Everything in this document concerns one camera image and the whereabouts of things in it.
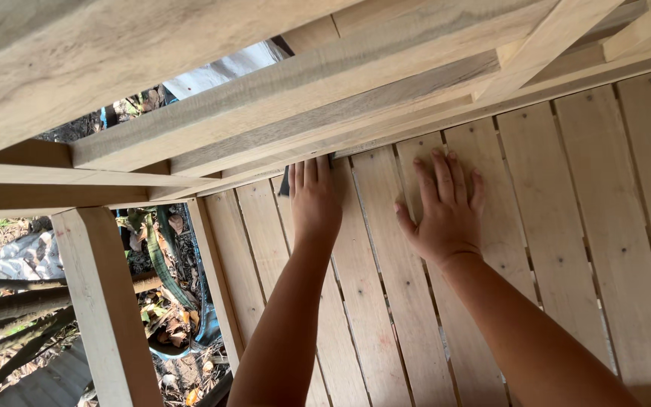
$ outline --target hand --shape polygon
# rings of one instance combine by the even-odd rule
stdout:
[[[484,180],[478,170],[472,173],[474,196],[466,197],[464,170],[456,153],[434,148],[431,152],[436,180],[428,173],[420,159],[414,160],[414,169],[421,189],[423,219],[411,221],[408,209],[401,203],[394,208],[399,226],[422,258],[446,267],[455,254],[474,253],[481,256],[481,214],[484,212]]]
[[[288,169],[295,227],[294,248],[302,242],[333,245],[343,209],[330,180],[328,156],[291,164]]]

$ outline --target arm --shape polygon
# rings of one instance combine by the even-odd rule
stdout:
[[[303,405],[315,361],[318,305],[341,205],[326,156],[289,168],[295,242],[240,361],[228,405]],[[277,369],[287,353],[287,369]]]
[[[436,181],[414,160],[424,217],[416,226],[400,203],[403,233],[424,259],[438,264],[474,318],[509,387],[525,406],[639,406],[625,386],[584,346],[484,263],[480,252],[484,181],[475,170],[466,196],[455,153],[432,154]]]

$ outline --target wooden furniture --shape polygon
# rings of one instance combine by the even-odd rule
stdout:
[[[294,57],[68,145],[30,139],[278,34]],[[104,405],[161,404],[127,393],[149,355],[120,345],[139,318],[107,288],[114,224],[86,207],[187,202],[236,370],[289,255],[274,187],[331,152],[344,226],[309,403],[516,403],[393,224],[398,196],[420,217],[409,162],[432,147],[484,173],[488,262],[651,405],[651,0],[0,0],[0,217],[57,214],[95,383],[118,372]]]

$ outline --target finger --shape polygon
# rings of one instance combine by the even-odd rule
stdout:
[[[289,195],[293,198],[297,190],[295,188],[295,164],[288,165],[288,186],[290,187]]]
[[[304,162],[295,163],[295,189],[303,188]]]
[[[428,173],[421,159],[414,159],[414,169],[416,170],[416,178],[418,178],[418,185],[421,189],[423,210],[426,212],[430,205],[439,202],[439,193],[436,192],[436,184],[433,181],[433,177]]]
[[[439,199],[441,202],[454,201],[454,181],[451,180],[451,171],[448,169],[443,149],[434,148],[431,151],[433,170],[436,172],[436,186],[439,187]]]
[[[318,182],[318,165],[315,163],[315,159],[307,159],[305,160],[304,183],[309,185],[316,182]]]
[[[403,234],[411,240],[416,235],[416,224],[411,220],[409,211],[406,206],[396,202],[393,204],[393,210],[396,211],[396,218],[399,220],[399,227]]]
[[[448,153],[448,169],[451,170],[451,179],[454,180],[454,200],[457,204],[468,204],[466,198],[466,181],[464,180],[464,169],[458,162],[455,152]]]
[[[472,211],[476,212],[479,217],[484,213],[486,206],[486,188],[484,187],[484,177],[481,176],[479,170],[474,169],[471,173],[471,179],[474,182],[474,196],[471,197],[469,207]]]
[[[318,181],[330,181],[330,166],[328,163],[328,155],[320,156],[315,159],[318,165]]]

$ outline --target wooden leg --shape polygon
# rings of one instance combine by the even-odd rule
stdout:
[[[101,404],[161,407],[122,241],[107,208],[52,217],[67,286]]]

